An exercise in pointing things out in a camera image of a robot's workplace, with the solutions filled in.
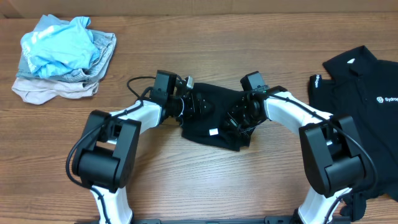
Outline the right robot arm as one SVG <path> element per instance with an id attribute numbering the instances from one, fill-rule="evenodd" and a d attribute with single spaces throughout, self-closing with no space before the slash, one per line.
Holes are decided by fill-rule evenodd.
<path id="1" fill-rule="evenodd" d="M 245 94 L 229 109 L 224 129 L 248 144 L 255 128 L 268 119 L 300 138 L 310 190 L 289 223 L 350 223 L 348 216 L 334 216 L 335 210 L 365 180 L 378 180 L 353 118 L 316 110 L 281 86 L 269 88 L 259 72 L 245 75 L 240 83 Z"/>

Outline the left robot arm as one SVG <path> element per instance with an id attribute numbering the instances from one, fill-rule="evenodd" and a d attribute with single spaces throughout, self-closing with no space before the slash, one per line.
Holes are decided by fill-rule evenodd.
<path id="1" fill-rule="evenodd" d="M 194 93 L 193 78 L 158 70 L 154 85 L 121 111 L 90 113 L 81 138 L 68 154 L 65 169 L 75 184 L 90 190 L 97 223 L 133 223 L 126 185 L 134 167 L 139 136 L 169 116 L 180 122 L 204 118 L 215 107 L 204 94 Z"/>

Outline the black t-shirt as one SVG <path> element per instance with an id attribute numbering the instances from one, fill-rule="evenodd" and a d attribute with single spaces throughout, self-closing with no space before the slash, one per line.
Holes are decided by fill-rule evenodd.
<path id="1" fill-rule="evenodd" d="M 232 151 L 239 151 L 241 147 L 248 147 L 250 145 L 251 137 L 235 136 L 222 128 L 222 123 L 225 120 L 227 112 L 244 95 L 248 95 L 246 92 L 230 90 L 206 83 L 196 83 L 191 92 L 204 93 L 208 96 L 215 104 L 215 112 L 205 119 L 183 119 L 183 138 Z"/>

